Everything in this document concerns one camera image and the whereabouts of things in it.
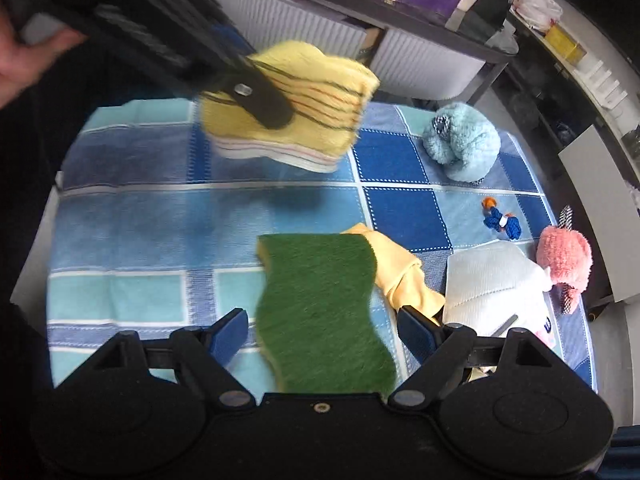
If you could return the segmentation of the person's left hand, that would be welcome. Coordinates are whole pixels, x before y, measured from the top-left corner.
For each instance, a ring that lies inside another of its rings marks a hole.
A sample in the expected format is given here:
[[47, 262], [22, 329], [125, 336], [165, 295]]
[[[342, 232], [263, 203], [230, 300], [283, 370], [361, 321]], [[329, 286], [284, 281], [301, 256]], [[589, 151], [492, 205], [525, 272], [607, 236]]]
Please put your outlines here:
[[1, 8], [0, 106], [5, 107], [33, 86], [64, 53], [82, 44], [87, 37], [64, 26], [38, 44], [17, 40], [9, 14]]

